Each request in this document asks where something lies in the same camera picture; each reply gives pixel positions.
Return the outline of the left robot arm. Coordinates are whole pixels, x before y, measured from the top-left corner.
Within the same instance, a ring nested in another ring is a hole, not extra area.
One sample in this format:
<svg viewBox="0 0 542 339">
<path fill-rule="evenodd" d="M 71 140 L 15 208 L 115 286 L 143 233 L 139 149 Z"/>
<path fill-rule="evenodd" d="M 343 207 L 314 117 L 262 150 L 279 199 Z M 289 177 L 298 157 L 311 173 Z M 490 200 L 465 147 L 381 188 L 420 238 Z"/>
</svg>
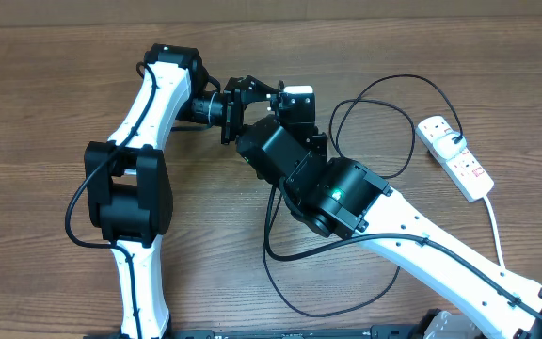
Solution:
<svg viewBox="0 0 542 339">
<path fill-rule="evenodd" d="M 220 127 L 225 143 L 242 127 L 248 104 L 277 89 L 251 76 L 221 87 L 195 48 L 154 44 L 136 65 L 141 88 L 127 116 L 105 142 L 84 154 L 91 224 L 100 248 L 117 265 L 123 308 L 120 338 L 168 338 L 171 316 L 162 286 L 161 247 L 173 212 L 164 149 L 178 129 Z"/>
</svg>

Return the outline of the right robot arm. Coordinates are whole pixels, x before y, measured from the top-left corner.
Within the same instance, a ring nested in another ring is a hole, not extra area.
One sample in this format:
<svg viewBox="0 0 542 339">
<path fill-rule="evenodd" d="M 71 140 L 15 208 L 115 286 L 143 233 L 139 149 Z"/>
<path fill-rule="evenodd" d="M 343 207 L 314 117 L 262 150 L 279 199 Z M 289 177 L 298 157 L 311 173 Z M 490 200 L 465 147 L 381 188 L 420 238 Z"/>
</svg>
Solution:
<svg viewBox="0 0 542 339">
<path fill-rule="evenodd" d="M 413 207 L 383 177 L 316 147 L 311 93 L 264 95 L 269 115 L 245 128 L 238 153 L 279 193 L 291 215 L 337 242 L 277 261 L 359 243 L 449 300 L 486 338 L 542 338 L 542 284 L 486 259 Z"/>
</svg>

